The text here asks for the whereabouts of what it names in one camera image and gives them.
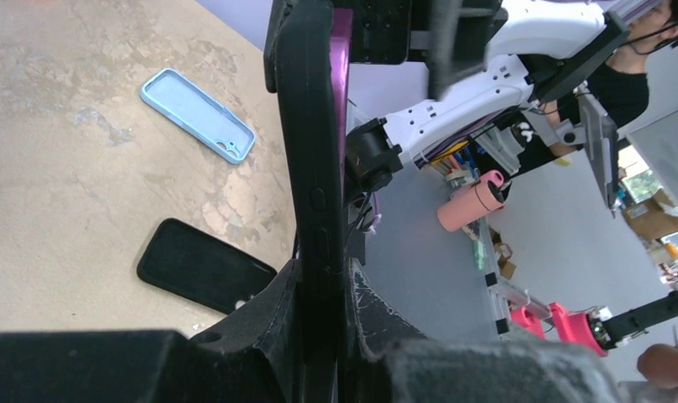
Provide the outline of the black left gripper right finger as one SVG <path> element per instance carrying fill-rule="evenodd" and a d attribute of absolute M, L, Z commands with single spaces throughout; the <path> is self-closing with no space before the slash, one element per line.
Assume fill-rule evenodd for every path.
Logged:
<path fill-rule="evenodd" d="M 427 338 L 347 266 L 349 402 L 619 402 L 593 353 L 541 340 L 446 343 Z"/>

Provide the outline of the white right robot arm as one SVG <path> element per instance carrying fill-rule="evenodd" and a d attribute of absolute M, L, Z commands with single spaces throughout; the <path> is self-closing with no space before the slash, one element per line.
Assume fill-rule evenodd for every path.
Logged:
<path fill-rule="evenodd" d="M 345 178 L 375 192 L 407 165 L 473 137 L 509 173 L 519 168 L 491 122 L 524 115 L 546 144 L 580 145 L 607 200 L 617 186 L 615 122 L 586 79 L 626 40 L 616 14 L 588 1 L 338 1 L 353 63 L 421 61 L 425 100 L 347 137 Z"/>

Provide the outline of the purple phone black screen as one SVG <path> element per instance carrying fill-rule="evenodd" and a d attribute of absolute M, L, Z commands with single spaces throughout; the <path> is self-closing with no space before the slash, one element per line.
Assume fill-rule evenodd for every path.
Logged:
<path fill-rule="evenodd" d="M 339 155 L 339 177 L 344 180 L 344 161 L 347 135 L 347 92 L 351 60 L 353 11 L 335 8 L 330 37 L 331 85 L 334 95 Z"/>

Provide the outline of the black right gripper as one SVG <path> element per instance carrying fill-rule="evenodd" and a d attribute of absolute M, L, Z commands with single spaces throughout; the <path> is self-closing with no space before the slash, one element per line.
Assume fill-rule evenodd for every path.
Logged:
<path fill-rule="evenodd" d="M 508 20 L 502 1 L 353 0 L 351 62 L 428 69 L 429 99 L 482 71 L 488 43 Z"/>

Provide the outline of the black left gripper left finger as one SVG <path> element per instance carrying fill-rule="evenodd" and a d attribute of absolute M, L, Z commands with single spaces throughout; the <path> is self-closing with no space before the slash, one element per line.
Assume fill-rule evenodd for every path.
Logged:
<path fill-rule="evenodd" d="M 298 274 L 289 261 L 258 296 L 192 338 L 0 333 L 0 402 L 295 402 Z"/>

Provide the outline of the black phone case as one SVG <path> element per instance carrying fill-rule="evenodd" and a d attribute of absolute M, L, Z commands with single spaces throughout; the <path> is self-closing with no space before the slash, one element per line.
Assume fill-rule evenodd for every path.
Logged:
<path fill-rule="evenodd" d="M 272 266 L 172 217 L 156 228 L 137 264 L 140 280 L 226 315 L 276 275 Z"/>
<path fill-rule="evenodd" d="M 299 245 L 304 402 L 335 396 L 343 334 L 343 182 L 331 85 L 331 1 L 275 1 L 264 49 L 278 98 Z"/>

